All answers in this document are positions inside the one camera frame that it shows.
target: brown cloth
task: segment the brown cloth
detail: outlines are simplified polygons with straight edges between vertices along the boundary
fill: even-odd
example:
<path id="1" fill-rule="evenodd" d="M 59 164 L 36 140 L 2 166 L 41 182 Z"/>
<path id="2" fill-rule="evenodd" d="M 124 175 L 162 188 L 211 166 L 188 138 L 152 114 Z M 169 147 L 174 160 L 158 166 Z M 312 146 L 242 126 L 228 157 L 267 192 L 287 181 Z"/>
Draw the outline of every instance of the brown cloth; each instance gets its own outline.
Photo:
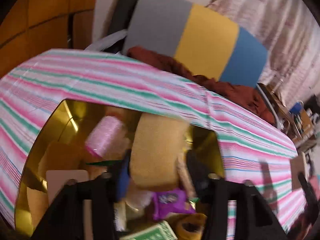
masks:
<path id="1" fill-rule="evenodd" d="M 139 46 L 130 48 L 127 52 L 127 56 L 149 64 L 157 69 L 185 77 L 204 86 L 208 90 L 229 99 L 237 105 L 242 106 L 266 122 L 272 125 L 275 123 L 272 113 L 268 110 L 259 92 L 254 88 L 232 85 L 228 82 L 217 82 L 214 78 L 209 79 L 203 75 L 193 76 L 190 70 L 174 58 L 158 54 Z"/>

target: pink curtain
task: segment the pink curtain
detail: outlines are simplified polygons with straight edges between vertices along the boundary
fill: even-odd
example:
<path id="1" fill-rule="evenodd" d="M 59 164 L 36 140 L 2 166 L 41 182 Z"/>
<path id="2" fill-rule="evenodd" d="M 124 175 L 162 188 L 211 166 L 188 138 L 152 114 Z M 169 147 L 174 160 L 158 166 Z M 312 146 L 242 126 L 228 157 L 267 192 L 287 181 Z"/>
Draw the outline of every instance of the pink curtain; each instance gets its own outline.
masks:
<path id="1" fill-rule="evenodd" d="M 287 107 L 306 100 L 320 78 L 320 27 L 302 0 L 213 0 L 208 8 L 254 35 L 268 50 L 260 76 L 277 90 Z"/>

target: tiled wall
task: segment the tiled wall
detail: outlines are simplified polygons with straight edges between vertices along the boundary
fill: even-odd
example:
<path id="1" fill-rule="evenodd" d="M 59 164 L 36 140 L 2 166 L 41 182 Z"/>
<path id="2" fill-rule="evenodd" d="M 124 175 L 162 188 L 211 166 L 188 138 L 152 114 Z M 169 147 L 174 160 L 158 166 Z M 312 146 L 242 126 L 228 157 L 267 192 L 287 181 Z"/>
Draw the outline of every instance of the tiled wall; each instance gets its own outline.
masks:
<path id="1" fill-rule="evenodd" d="M 68 15 L 75 13 L 73 46 L 91 43 L 95 0 L 17 0 L 0 25 L 0 77 L 51 48 L 68 47 Z"/>

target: striped tablecloth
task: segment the striped tablecloth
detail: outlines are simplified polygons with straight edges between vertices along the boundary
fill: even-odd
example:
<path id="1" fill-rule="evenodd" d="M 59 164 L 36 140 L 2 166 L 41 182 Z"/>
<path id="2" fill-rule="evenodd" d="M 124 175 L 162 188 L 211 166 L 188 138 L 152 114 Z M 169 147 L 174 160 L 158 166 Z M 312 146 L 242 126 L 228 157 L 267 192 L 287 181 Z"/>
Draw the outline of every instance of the striped tablecloth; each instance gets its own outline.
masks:
<path id="1" fill-rule="evenodd" d="M 289 227 L 303 211 L 302 190 L 291 191 L 290 139 L 256 115 L 205 88 L 136 60 L 107 53 L 53 49 L 19 65 L 0 81 L 0 211 L 14 226 L 23 166 L 41 128 L 65 98 L 182 116 L 217 133 L 226 179 L 250 179 L 263 194 L 267 163 L 278 219 Z M 235 205 L 229 206 L 233 238 Z"/>

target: pink rectangular object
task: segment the pink rectangular object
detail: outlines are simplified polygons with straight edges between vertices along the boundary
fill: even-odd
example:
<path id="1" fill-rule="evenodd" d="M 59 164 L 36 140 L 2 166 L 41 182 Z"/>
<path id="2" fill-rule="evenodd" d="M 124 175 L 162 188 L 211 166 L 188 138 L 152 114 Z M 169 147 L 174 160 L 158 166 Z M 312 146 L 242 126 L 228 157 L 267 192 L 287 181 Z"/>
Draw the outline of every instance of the pink rectangular object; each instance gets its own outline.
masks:
<path id="1" fill-rule="evenodd" d="M 118 146 L 123 133 L 123 123 L 114 116 L 105 116 L 85 141 L 86 149 L 94 156 L 104 158 Z"/>

